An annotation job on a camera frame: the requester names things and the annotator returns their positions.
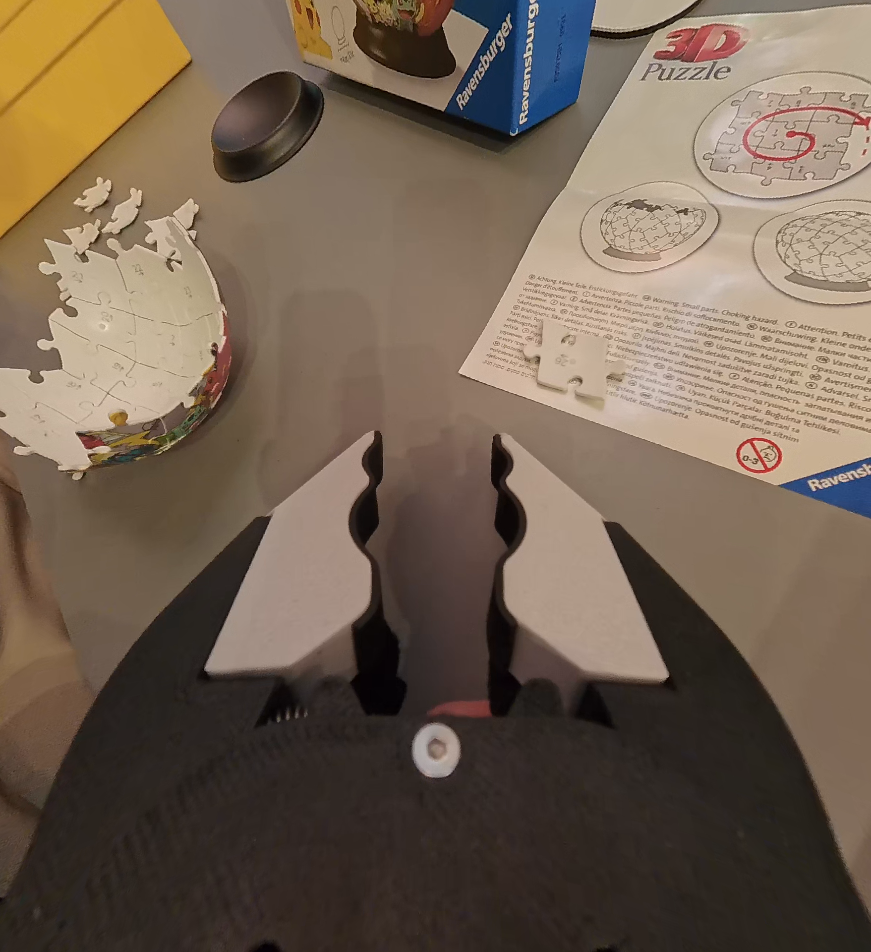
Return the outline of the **yellow plastic bin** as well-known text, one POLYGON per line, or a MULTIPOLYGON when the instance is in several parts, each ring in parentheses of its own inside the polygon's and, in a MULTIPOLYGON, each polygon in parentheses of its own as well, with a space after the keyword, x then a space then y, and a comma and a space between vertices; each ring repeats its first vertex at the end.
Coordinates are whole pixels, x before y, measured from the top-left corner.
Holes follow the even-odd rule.
POLYGON ((190 63, 156 1, 0 1, 0 238, 190 63))

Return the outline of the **black round display stand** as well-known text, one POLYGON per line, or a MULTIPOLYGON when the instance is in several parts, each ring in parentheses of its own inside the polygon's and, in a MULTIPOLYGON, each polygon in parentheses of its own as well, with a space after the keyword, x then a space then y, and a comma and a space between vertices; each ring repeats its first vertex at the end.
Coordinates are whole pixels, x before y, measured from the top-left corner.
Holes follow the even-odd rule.
POLYGON ((215 120, 216 173, 241 183, 274 171, 308 142, 323 109, 322 89, 294 72, 257 78, 227 101, 215 120))

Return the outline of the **half-built puzzle ball shell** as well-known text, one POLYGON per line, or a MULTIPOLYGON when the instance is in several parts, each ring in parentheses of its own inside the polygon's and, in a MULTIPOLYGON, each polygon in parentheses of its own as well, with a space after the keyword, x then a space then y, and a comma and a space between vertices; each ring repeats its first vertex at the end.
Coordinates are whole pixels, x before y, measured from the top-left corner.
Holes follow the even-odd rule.
POLYGON ((0 367, 0 429, 18 455, 78 479, 156 456, 214 409, 231 366, 227 312, 206 259, 173 214, 146 222, 144 244, 77 256, 46 240, 61 305, 48 317, 60 368, 0 367))

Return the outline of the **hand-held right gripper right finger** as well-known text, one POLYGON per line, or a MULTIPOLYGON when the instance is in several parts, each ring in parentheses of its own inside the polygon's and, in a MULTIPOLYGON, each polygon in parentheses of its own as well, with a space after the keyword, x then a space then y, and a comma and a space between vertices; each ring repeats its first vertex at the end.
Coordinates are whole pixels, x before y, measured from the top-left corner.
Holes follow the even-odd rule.
POLYGON ((489 600, 489 705, 502 716, 535 679, 569 712, 596 708, 588 687, 663 684, 667 667, 600 512, 498 434, 490 478, 505 544, 489 600))

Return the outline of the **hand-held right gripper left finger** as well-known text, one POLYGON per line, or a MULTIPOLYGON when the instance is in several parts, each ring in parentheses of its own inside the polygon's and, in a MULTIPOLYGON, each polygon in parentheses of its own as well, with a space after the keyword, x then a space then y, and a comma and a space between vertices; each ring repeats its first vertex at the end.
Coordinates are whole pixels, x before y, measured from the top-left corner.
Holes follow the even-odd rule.
POLYGON ((370 431, 272 511, 204 666, 213 678, 275 675, 299 697, 342 678, 370 715, 405 700, 400 647, 367 543, 379 524, 383 443, 370 431))

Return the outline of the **blue puzzle box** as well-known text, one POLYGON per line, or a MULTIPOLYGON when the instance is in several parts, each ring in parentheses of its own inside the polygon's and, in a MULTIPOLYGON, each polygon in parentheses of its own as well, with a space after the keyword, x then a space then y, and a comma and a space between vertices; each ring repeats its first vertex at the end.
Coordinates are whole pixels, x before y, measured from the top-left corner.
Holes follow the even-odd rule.
POLYGON ((579 95, 593 1, 286 1, 304 62, 509 136, 579 95))

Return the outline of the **person's beige trousers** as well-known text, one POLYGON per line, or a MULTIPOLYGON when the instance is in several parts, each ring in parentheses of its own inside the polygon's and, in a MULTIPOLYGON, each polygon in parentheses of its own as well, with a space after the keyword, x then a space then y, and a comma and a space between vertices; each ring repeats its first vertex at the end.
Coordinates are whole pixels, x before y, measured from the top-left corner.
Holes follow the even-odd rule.
POLYGON ((93 699, 24 497, 0 464, 0 840, 31 835, 93 699))

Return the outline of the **white round coaster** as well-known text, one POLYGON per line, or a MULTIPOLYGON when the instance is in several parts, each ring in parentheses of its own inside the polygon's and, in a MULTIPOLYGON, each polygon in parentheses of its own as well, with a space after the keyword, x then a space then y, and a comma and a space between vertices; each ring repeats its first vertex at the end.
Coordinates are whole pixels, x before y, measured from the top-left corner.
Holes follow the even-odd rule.
POLYGON ((594 6, 591 36, 635 38, 687 16, 702 1, 602 1, 594 6))

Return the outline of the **white instruction leaflet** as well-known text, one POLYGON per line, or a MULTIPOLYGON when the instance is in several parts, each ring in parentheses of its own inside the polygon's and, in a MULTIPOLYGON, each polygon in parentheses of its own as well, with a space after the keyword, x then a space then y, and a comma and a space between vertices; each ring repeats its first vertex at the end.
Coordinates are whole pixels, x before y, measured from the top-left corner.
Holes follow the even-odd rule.
POLYGON ((656 32, 460 373, 871 519, 871 5, 656 32), (544 317, 625 361, 602 407, 544 317))

